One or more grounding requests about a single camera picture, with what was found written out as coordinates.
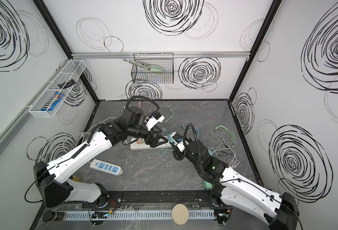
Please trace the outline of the pink charger plug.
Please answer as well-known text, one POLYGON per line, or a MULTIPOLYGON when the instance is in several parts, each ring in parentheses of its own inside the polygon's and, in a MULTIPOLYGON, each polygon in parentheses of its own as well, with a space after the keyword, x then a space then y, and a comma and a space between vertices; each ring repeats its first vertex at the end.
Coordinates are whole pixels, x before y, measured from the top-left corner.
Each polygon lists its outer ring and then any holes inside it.
POLYGON ((136 143, 137 143, 137 144, 144 144, 144 142, 145 142, 145 141, 144 141, 143 139, 138 139, 136 143))

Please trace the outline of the white multicolour power strip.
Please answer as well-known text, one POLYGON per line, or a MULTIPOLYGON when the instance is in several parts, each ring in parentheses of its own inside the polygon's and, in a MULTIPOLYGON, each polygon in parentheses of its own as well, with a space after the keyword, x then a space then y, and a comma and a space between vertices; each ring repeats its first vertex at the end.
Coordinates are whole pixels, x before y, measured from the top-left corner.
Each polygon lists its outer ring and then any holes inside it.
POLYGON ((162 145, 159 145, 155 148, 152 148, 152 147, 150 147, 150 145, 147 145, 145 143, 144 144, 137 144, 136 142, 134 142, 130 145, 131 150, 148 150, 148 149, 150 149, 150 150, 152 150, 152 149, 160 150, 160 149, 169 149, 169 148, 171 148, 171 144, 169 142, 164 143, 162 145))

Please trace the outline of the green charger plug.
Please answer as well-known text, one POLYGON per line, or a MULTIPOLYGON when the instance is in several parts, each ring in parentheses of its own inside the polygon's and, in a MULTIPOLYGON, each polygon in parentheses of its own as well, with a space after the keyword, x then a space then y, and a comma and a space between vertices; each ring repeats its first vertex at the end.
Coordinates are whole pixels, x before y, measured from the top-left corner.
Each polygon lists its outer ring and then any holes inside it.
POLYGON ((203 181, 202 184, 203 184, 204 190, 212 190, 213 189, 213 185, 211 183, 207 182, 207 181, 203 181))

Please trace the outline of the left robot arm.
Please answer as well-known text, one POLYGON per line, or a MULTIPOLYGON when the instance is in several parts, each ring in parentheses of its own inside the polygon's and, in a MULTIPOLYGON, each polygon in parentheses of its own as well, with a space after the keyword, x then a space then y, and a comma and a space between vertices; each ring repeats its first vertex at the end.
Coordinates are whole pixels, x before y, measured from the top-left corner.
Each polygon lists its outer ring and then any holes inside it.
POLYGON ((98 207, 104 207, 107 204, 108 193, 102 184, 76 182, 71 176, 100 153, 128 137, 144 139, 152 148, 167 143, 167 138, 159 131, 154 131, 156 124, 164 120, 159 110, 156 109, 149 114, 143 124, 140 124, 142 116, 142 109, 126 106, 122 116, 97 125, 88 140, 73 150, 49 163, 43 161, 37 163, 34 166, 35 185, 46 207, 53 208, 70 201, 94 203, 98 207))

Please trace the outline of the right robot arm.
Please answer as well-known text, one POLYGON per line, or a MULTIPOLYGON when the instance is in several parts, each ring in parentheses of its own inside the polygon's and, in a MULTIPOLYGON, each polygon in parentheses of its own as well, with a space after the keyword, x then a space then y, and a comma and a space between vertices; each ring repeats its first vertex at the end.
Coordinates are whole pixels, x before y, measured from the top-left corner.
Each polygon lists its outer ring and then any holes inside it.
POLYGON ((210 198, 219 207, 231 206, 257 217, 271 230, 295 230, 299 210, 295 198, 264 188, 239 174, 227 163, 210 155, 198 139, 188 139, 177 132, 169 138, 173 156, 188 159, 198 175, 213 185, 210 198))

